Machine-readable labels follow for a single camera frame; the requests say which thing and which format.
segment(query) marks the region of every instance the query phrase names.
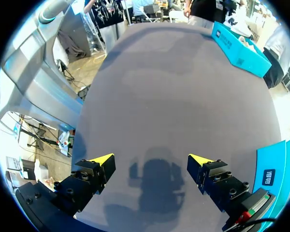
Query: logo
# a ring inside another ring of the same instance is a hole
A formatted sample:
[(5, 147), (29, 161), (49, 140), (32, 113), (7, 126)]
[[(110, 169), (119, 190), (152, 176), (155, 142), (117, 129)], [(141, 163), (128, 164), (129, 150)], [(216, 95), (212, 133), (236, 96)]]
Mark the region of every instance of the logo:
[(262, 185), (272, 186), (275, 178), (275, 169), (264, 170)]
[(228, 23), (230, 23), (230, 24), (231, 24), (231, 26), (234, 26), (234, 25), (236, 25), (236, 24), (237, 24), (237, 22), (235, 21), (235, 19), (234, 19), (234, 18), (230, 18), (230, 19), (228, 20)]

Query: screw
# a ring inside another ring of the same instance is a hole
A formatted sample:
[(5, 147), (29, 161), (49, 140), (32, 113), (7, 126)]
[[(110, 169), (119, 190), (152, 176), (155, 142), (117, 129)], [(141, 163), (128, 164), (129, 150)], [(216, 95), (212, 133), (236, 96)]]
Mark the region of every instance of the screw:
[(36, 199), (38, 199), (38, 198), (41, 197), (41, 194), (40, 194), (39, 192), (36, 192), (35, 195), (34, 195), (34, 197), (35, 197)]
[(32, 204), (32, 199), (31, 198), (26, 199), (26, 203), (27, 204)]
[(73, 195), (74, 191), (73, 191), (72, 188), (68, 188), (68, 189), (67, 189), (67, 193), (68, 193), (69, 195)]
[(82, 179), (85, 180), (85, 181), (88, 181), (88, 175), (83, 174), (83, 175), (82, 175)]
[(235, 194), (236, 194), (236, 190), (233, 189), (233, 188), (230, 189), (229, 194), (230, 194), (231, 196), (235, 195)]
[(215, 175), (214, 181), (219, 181), (220, 179), (221, 179), (221, 176), (220, 175)]
[(72, 177), (75, 177), (75, 176), (76, 176), (76, 171), (72, 171), (72, 172), (71, 172), (71, 176), (72, 176)]
[(248, 182), (243, 182), (243, 185), (245, 188), (249, 188), (249, 183)]

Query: label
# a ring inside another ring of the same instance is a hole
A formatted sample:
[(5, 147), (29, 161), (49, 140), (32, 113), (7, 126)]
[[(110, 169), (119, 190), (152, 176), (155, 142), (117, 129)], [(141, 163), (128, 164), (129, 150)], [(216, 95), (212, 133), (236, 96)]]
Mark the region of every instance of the label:
[(262, 185), (272, 186), (275, 178), (275, 169), (266, 169), (263, 173)]

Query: table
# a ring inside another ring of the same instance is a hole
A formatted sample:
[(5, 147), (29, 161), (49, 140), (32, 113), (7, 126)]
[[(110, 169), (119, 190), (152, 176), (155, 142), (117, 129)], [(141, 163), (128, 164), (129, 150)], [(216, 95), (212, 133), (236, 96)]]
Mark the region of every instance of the table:
[(256, 149), (281, 141), (265, 82), (232, 66), (207, 29), (132, 25), (87, 94), (72, 163), (115, 154), (116, 172), (78, 220), (110, 232), (221, 231), (228, 215), (187, 172), (221, 159), (254, 183)]

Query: blue panel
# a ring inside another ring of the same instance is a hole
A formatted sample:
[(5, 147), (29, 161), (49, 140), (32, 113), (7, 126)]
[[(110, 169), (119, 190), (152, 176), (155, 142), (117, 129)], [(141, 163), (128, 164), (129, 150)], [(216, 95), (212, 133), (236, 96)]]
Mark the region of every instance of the blue panel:
[(257, 150), (257, 170), (253, 192), (263, 188), (276, 196), (276, 200), (262, 218), (268, 218), (275, 207), (281, 190), (285, 167), (286, 141)]
[[(280, 194), (277, 198), (276, 205), (270, 215), (271, 218), (276, 218), (284, 205), (287, 203), (288, 197), (290, 195), (290, 140), (287, 142), (287, 155), (286, 155), (286, 168), (285, 175), (282, 182), (282, 187)], [(264, 225), (264, 229), (270, 226), (271, 222), (267, 222)]]
[(244, 46), (239, 40), (240, 35), (231, 31), (227, 26), (215, 22), (212, 37), (225, 53), (230, 63), (263, 78), (272, 64), (258, 47), (248, 38), (249, 45), (253, 45), (256, 53)]

